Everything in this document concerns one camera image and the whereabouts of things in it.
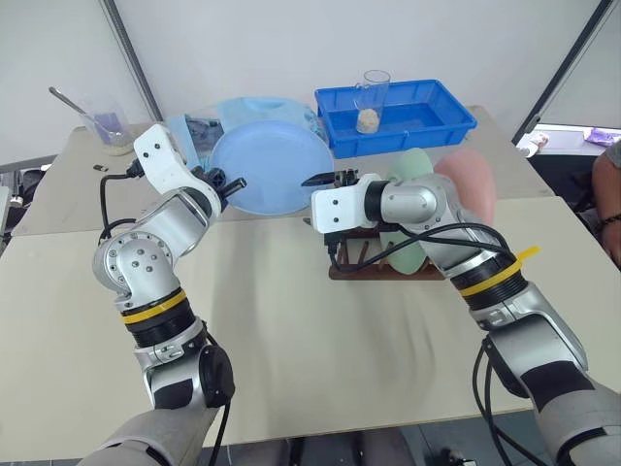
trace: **clear glass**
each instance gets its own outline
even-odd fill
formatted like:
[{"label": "clear glass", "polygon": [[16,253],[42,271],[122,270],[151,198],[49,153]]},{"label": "clear glass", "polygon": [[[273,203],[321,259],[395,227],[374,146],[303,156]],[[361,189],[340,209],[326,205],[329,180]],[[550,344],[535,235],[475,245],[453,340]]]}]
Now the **clear glass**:
[{"label": "clear glass", "polygon": [[358,109],[356,129],[363,134],[373,134],[379,129],[384,101],[390,85],[390,75],[381,70],[365,72],[363,81],[356,87],[358,91],[354,104]]},{"label": "clear glass", "polygon": [[87,113],[81,115],[84,126],[101,143],[105,153],[124,155],[132,151],[134,134],[123,109],[111,95],[94,94],[82,99],[79,105]]}]

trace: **blue plastic bowl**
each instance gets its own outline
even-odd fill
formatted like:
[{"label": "blue plastic bowl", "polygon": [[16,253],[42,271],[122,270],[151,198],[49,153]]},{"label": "blue plastic bowl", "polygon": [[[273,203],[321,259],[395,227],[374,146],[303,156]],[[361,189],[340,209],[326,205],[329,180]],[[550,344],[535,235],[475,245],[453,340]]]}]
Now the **blue plastic bowl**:
[{"label": "blue plastic bowl", "polygon": [[224,133],[210,166],[227,182],[243,177],[247,187],[228,198],[232,206],[258,216],[284,216],[306,208],[317,187],[302,182],[334,171],[330,149],[314,133],[286,121],[257,121]]}]

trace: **person's arm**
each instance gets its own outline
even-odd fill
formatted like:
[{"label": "person's arm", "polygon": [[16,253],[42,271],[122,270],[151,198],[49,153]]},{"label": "person's arm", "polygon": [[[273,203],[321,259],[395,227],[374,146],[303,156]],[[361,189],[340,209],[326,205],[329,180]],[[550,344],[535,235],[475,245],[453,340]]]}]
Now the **person's arm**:
[{"label": "person's arm", "polygon": [[[595,161],[593,191],[602,220],[621,215],[621,141]],[[612,260],[621,267],[621,220],[604,226],[602,243]]]}]

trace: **floor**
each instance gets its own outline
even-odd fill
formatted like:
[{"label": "floor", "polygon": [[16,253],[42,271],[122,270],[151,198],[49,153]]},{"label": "floor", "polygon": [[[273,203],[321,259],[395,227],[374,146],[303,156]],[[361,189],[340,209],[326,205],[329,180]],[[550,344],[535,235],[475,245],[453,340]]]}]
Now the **floor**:
[{"label": "floor", "polygon": [[[497,422],[509,435],[540,459],[551,464],[543,439],[535,424],[532,412],[497,416]],[[477,466],[500,466],[500,456],[492,444],[487,424],[482,418],[432,422],[401,428],[415,466],[444,466],[438,458],[443,449],[460,451],[466,459],[473,459]],[[355,465],[352,450],[353,434],[334,434],[308,438],[300,466],[348,466]],[[244,446],[224,449],[218,457],[217,466],[229,466],[243,454]],[[514,466],[529,464],[519,453],[507,447]],[[203,451],[199,466],[206,466],[210,451]],[[0,463],[0,466],[75,466],[77,459]]]}]

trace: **white table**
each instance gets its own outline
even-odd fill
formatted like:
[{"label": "white table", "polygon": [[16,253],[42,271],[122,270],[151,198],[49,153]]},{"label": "white table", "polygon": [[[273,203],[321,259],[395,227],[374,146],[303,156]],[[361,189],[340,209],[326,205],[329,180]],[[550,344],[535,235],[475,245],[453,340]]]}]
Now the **white table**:
[{"label": "white table", "polygon": [[[496,180],[498,197],[552,196],[553,193],[528,161],[511,145],[481,107],[471,107],[478,127],[471,131],[462,146],[478,150],[489,162]],[[437,162],[458,146],[426,150]],[[357,168],[360,173],[385,175],[393,157],[399,152],[336,161],[337,169]],[[13,234],[38,235],[69,231],[101,230],[99,180],[102,173],[93,170],[100,164],[110,168],[108,173],[124,173],[134,153],[112,157],[102,153],[96,141],[84,129],[76,129],[67,147],[52,163],[35,194],[35,202]],[[158,195],[146,179],[108,183],[108,212],[111,218],[137,217],[143,214]],[[294,216],[308,215],[300,212]],[[235,209],[225,211],[223,220],[257,218]]]},{"label": "white table", "polygon": [[[559,198],[503,200],[496,219],[514,250],[541,247],[525,276],[581,339],[591,375],[621,390],[610,260]],[[0,259],[0,461],[82,457],[149,408],[133,339],[90,270],[96,238],[18,237]],[[220,222],[180,261],[233,363],[225,443],[477,416],[483,333],[451,284],[332,282],[328,264],[299,218]],[[498,383],[492,399],[498,412],[529,407]]]}]

